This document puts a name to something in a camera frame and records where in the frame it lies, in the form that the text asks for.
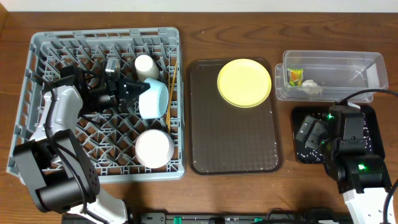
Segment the grey dishwasher rack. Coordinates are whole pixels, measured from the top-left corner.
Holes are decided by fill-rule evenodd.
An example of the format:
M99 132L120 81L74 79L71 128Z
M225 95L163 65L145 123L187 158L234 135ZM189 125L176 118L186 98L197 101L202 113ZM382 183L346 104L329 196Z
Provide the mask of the grey dishwasher rack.
M27 142L39 125L44 110L42 84L36 75L51 81L60 70L76 65L99 73L109 58L120 60L120 76L135 74L134 60L149 55L168 82L178 62L171 102L170 135L174 154L163 167L151 169L138 162L134 146L138 136L149 129L167 132L166 116L143 119L139 107L88 114L78 119L76 137L91 159L101 183L177 180L185 173L182 45L174 27L68 30L38 32L30 40L28 59L17 109L11 146Z

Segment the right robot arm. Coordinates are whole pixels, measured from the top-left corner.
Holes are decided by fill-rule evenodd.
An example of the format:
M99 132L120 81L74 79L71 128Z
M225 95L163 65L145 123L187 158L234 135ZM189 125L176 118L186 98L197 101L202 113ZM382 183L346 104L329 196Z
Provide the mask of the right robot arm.
M396 223L391 182L375 111L336 103L302 106L291 114L297 157L322 164L337 184L353 223Z

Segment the yellow green snack wrapper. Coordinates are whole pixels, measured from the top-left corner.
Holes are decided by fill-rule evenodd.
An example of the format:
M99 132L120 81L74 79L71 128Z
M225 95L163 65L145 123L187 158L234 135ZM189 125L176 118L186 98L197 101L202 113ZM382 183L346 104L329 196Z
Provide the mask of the yellow green snack wrapper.
M289 84L292 86L301 86L303 82L303 69L302 68L288 68L287 76Z

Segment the white bowl with food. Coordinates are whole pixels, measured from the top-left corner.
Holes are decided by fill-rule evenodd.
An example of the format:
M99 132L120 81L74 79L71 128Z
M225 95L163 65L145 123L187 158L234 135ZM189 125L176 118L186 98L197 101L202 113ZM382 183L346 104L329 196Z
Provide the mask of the white bowl with food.
M167 133L150 129L136 139L135 154L143 166L157 169L171 160L174 154L174 142Z

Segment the white cup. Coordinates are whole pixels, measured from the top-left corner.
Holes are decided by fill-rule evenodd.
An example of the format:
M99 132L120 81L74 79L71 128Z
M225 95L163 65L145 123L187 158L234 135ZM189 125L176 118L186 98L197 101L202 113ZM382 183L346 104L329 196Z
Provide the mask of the white cup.
M157 65L148 55L138 56L135 59L134 65L136 68L137 77L141 82L144 82L147 78L157 80L160 76Z

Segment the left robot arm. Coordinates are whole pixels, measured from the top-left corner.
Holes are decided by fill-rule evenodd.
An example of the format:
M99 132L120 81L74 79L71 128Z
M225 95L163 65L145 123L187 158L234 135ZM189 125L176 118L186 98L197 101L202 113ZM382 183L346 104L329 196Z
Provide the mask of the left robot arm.
M17 145L13 158L30 196L43 213L79 215L94 223L133 223L125 201L103 190L91 159L75 136L77 119L87 113L127 107L150 84L121 78L119 62L98 75L76 65L44 84L44 111L29 141Z

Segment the white tissue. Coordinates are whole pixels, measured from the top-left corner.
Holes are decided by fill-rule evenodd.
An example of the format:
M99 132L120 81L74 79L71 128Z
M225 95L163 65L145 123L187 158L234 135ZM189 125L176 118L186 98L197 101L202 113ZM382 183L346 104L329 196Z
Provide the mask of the white tissue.
M313 80L305 80L302 83L301 90L309 95L317 95L323 91L323 88L315 83Z

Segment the light blue bowl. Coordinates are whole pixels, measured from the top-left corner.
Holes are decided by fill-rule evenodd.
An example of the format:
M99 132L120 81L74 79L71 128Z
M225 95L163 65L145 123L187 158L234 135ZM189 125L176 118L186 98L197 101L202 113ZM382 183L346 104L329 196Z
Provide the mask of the light blue bowl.
M167 111L169 91L163 82L146 78L150 88L139 96L139 112L143 119L161 118Z

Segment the yellow plate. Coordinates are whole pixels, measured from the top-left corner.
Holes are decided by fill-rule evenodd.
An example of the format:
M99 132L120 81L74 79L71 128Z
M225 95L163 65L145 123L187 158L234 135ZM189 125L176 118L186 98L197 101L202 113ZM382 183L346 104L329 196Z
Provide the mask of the yellow plate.
M225 64L217 77L221 97L239 108L252 108L264 102L271 93L270 73L259 62L240 58Z

